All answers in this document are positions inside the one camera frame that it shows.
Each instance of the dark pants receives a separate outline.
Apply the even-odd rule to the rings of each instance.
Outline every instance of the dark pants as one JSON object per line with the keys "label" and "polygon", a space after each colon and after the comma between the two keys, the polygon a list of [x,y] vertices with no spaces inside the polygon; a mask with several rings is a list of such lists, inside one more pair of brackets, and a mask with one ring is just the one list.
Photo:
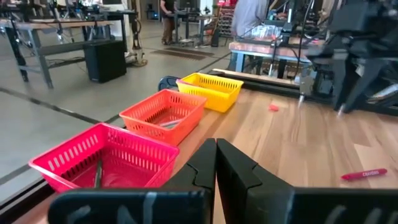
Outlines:
{"label": "dark pants", "polygon": [[162,41],[170,43],[171,41],[173,41],[173,30],[175,29],[174,18],[164,17],[163,25],[164,25],[164,31],[163,31]]}

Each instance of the red basket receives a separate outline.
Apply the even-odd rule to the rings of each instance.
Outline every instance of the red basket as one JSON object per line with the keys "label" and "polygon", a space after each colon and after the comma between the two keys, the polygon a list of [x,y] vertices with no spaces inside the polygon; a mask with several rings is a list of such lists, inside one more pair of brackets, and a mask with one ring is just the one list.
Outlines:
{"label": "red basket", "polygon": [[60,193],[94,187],[98,159],[103,164],[102,188],[160,187],[170,178],[179,152],[101,123],[33,158],[29,165]]}
{"label": "red basket", "polygon": [[[178,145],[199,123],[206,98],[162,90],[120,112],[127,129],[137,134]],[[159,124],[178,120],[173,128]]]}

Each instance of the plastic basket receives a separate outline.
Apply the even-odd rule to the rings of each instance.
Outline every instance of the plastic basket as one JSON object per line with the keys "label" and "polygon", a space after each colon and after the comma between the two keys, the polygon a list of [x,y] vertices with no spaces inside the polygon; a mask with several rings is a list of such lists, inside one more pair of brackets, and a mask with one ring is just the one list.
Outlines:
{"label": "plastic basket", "polygon": [[[205,103],[204,97],[162,90],[119,115],[128,130],[176,146],[199,123]],[[172,128],[159,125],[176,120]]]}
{"label": "plastic basket", "polygon": [[222,113],[235,103],[243,85],[242,81],[202,73],[193,73],[182,81],[192,85],[177,82],[180,92],[204,96],[206,108]]}
{"label": "plastic basket", "polygon": [[101,188],[160,187],[170,178],[179,149],[108,124],[96,124],[33,158],[57,192],[94,187],[102,160]]}

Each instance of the person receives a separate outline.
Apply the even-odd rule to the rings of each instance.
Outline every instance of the person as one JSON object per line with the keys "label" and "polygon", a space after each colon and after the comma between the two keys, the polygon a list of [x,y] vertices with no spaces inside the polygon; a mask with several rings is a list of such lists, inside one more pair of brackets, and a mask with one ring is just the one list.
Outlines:
{"label": "person", "polygon": [[[234,16],[232,18],[231,33],[234,38],[243,38],[250,30],[258,26],[267,14],[268,0],[239,0],[235,6]],[[229,61],[228,70],[235,71],[236,59],[238,55],[233,53]],[[250,69],[256,67],[256,74],[260,75],[262,65],[261,58],[254,58],[250,55]]]}
{"label": "person", "polygon": [[177,12],[176,2],[174,0],[161,0],[160,8],[162,9],[161,14],[164,25],[162,43],[169,45],[172,43],[173,30],[175,29],[174,16],[172,14]]}

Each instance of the black speaker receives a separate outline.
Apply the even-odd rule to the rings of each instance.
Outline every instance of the black speaker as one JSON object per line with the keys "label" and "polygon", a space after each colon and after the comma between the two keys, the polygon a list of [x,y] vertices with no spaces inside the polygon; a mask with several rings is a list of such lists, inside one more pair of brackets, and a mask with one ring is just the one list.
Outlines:
{"label": "black speaker", "polygon": [[84,45],[83,49],[91,81],[105,83],[126,74],[123,41],[89,43]]}

